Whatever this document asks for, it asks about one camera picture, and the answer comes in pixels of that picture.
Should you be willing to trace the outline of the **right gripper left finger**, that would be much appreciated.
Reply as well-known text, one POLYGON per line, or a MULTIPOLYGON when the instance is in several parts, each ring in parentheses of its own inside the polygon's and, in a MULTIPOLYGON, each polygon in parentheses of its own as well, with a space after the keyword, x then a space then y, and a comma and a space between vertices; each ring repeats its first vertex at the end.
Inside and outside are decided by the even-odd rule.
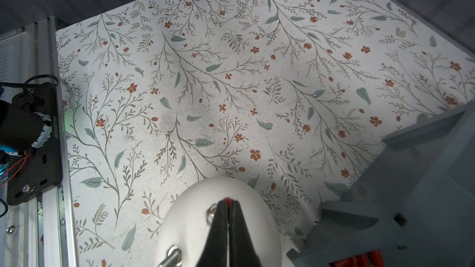
POLYGON ((210 231, 197 267, 226 267, 228 253, 229 199, 217 203, 210 231))

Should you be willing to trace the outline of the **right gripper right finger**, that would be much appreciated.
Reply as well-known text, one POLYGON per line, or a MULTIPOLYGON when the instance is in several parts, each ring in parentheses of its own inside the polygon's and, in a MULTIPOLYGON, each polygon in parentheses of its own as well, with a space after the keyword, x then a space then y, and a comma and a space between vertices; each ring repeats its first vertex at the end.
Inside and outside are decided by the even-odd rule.
POLYGON ((251 236, 237 200, 229 199, 229 260, 230 267, 261 267, 251 236))

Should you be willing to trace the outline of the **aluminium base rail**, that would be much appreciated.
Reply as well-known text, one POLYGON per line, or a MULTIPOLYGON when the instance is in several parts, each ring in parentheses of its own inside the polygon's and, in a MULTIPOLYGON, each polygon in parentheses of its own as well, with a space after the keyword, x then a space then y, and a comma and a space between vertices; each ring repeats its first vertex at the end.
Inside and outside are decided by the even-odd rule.
POLYGON ((77 265, 56 31, 1 35, 1 265, 77 265))

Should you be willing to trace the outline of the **white dome with screws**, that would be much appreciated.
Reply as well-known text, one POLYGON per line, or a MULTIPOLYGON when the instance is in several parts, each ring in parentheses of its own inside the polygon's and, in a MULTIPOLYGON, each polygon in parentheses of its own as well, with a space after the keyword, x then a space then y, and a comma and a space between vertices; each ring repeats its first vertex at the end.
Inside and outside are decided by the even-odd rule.
POLYGON ((209 206, 206 203, 213 197, 240 202, 262 267, 282 266, 280 236, 270 208, 250 185, 225 177, 202 180, 177 198, 160 227, 154 265, 195 267, 206 242, 206 238, 201 237, 208 225, 209 206))

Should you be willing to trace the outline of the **grey plastic parts bin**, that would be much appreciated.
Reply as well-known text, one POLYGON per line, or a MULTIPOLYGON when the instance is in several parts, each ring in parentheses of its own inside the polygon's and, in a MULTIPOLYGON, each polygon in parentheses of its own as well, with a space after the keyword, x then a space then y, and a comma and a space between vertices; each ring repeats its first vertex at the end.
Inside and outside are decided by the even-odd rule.
POLYGON ((297 267, 381 252, 388 267, 475 264, 475 104, 387 135, 384 151, 323 219, 297 267))

